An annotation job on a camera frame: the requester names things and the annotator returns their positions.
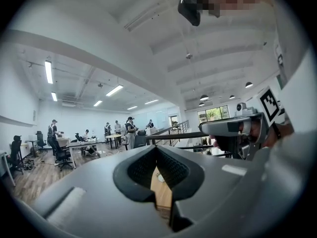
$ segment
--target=window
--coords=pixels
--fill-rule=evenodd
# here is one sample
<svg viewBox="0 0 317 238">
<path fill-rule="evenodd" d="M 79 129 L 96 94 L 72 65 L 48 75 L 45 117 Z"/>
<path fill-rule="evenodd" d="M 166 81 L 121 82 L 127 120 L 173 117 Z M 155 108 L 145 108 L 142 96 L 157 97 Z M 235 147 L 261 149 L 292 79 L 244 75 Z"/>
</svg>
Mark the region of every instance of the window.
<svg viewBox="0 0 317 238">
<path fill-rule="evenodd" d="M 198 111 L 199 123 L 229 118 L 228 106 Z"/>
</svg>

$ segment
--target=hand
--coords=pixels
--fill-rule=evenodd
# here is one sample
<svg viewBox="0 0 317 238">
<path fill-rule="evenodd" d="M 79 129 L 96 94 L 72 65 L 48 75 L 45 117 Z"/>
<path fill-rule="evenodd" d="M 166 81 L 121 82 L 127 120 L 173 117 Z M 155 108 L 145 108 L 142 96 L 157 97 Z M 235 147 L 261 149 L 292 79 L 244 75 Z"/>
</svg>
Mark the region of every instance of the hand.
<svg viewBox="0 0 317 238">
<path fill-rule="evenodd" d="M 276 124 L 277 128 L 279 129 L 281 133 L 281 137 L 288 136 L 294 132 L 294 129 L 291 124 L 286 124 L 286 125 L 281 125 L 281 124 Z M 239 130 L 243 130 L 243 124 L 240 125 Z M 255 140 L 259 137 L 261 131 L 261 123 L 259 120 L 253 121 L 251 124 L 251 130 L 250 130 L 250 135 L 255 138 Z M 262 147 L 272 147 L 276 142 L 278 141 L 278 138 L 275 134 L 275 131 L 273 127 L 271 126 L 269 131 L 268 131 L 268 136 L 265 140 L 265 142 L 262 144 Z M 214 147 L 219 147 L 217 141 L 213 143 Z"/>
</svg>

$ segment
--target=office chair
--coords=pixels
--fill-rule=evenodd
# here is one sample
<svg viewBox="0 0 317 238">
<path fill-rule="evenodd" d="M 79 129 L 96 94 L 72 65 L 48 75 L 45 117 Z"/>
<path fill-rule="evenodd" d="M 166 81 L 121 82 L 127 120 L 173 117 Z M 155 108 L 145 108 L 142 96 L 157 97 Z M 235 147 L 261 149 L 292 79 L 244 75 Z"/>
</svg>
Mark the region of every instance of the office chair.
<svg viewBox="0 0 317 238">
<path fill-rule="evenodd" d="M 37 137 L 38 137 L 38 146 L 40 146 L 41 148 L 39 148 L 40 151 L 44 150 L 44 146 L 46 146 L 46 140 L 43 140 L 43 134 L 41 131 L 38 130 L 38 132 L 36 133 Z"/>
<path fill-rule="evenodd" d="M 13 174 L 14 171 L 19 171 L 22 174 L 23 170 L 23 161 L 22 161 L 22 155 L 21 155 L 21 137 L 20 136 L 14 136 L 13 137 L 13 142 L 11 144 L 11 155 L 10 157 L 6 157 L 7 161 L 12 165 L 12 172 L 11 174 Z"/>
<path fill-rule="evenodd" d="M 84 140 L 83 140 L 83 138 L 81 137 L 81 136 L 79 136 L 79 133 L 76 133 L 75 134 L 75 137 L 77 138 L 77 140 L 80 142 L 83 142 Z"/>
<path fill-rule="evenodd" d="M 145 139 L 145 135 L 136 135 L 134 138 L 134 148 L 142 147 L 147 144 L 147 141 Z"/>
<path fill-rule="evenodd" d="M 55 144 L 52 144 L 51 147 L 53 148 L 53 150 L 55 151 L 55 157 L 56 157 L 56 160 L 55 160 L 55 163 L 57 163 L 58 161 L 61 161 L 58 166 L 59 166 L 59 170 L 62 171 L 63 167 L 64 166 L 70 166 L 71 169 L 73 169 L 73 167 L 70 165 L 72 164 L 71 161 L 67 161 L 67 160 L 70 160 L 70 152 L 67 152 L 66 149 L 64 150 L 58 150 L 58 148 L 56 147 Z"/>
</svg>

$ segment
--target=doorway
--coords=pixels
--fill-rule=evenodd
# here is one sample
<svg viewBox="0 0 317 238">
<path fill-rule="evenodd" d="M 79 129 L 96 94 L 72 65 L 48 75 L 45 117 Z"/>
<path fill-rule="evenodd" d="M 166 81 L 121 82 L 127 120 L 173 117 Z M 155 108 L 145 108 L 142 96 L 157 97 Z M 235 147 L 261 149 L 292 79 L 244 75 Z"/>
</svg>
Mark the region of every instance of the doorway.
<svg viewBox="0 0 317 238">
<path fill-rule="evenodd" d="M 168 121 L 169 121 L 169 126 L 170 126 L 170 127 L 172 127 L 172 126 L 178 124 L 177 116 L 169 117 Z"/>
</svg>

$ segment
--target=white ceiling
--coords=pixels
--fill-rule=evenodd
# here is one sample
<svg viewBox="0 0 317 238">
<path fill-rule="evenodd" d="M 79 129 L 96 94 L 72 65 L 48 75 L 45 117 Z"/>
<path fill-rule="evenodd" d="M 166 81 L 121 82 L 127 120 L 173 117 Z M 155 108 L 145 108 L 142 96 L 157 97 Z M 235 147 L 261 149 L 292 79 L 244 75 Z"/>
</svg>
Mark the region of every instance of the white ceiling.
<svg viewBox="0 0 317 238">
<path fill-rule="evenodd" d="M 198 107 L 202 94 L 217 100 L 222 97 L 221 102 L 226 102 L 231 94 L 239 97 L 249 91 L 244 88 L 246 82 L 258 85 L 278 70 L 273 62 L 275 17 L 268 4 L 260 3 L 250 10 L 222 12 L 220 18 L 202 15 L 200 26 L 193 27 L 177 12 L 179 0 L 89 1 L 110 13 L 119 27 L 129 31 L 153 53 L 161 73 L 180 91 L 188 110 Z M 48 55 L 30 47 L 17 49 L 20 53 L 25 51 L 19 54 L 21 60 L 39 64 L 43 64 Z M 190 60 L 186 59 L 188 53 L 193 54 Z M 101 98 L 104 108 L 113 110 L 126 110 L 134 103 L 142 105 L 145 100 L 157 97 L 155 92 L 119 79 L 125 88 L 108 100 L 104 94 L 117 85 L 117 77 L 107 73 L 106 68 L 100 70 L 61 55 L 50 55 L 56 67 L 54 87 L 60 95 L 76 97 L 89 105 Z M 41 82 L 42 98 L 49 98 L 43 67 L 33 65 L 32 68 Z M 80 95 L 91 70 L 89 83 Z M 102 89 L 98 88 L 98 82 L 104 84 Z"/>
<path fill-rule="evenodd" d="M 15 44 L 14 48 L 31 85 L 42 100 L 52 101 L 51 92 L 56 92 L 59 101 L 74 103 L 78 107 L 127 111 L 127 108 L 143 107 L 145 102 L 158 98 L 141 87 L 77 60 L 21 44 Z M 53 85 L 48 84 L 46 78 L 44 62 L 47 58 L 52 61 Z M 106 94 L 118 84 L 124 88 L 107 97 Z M 98 100 L 103 102 L 93 107 Z"/>
</svg>

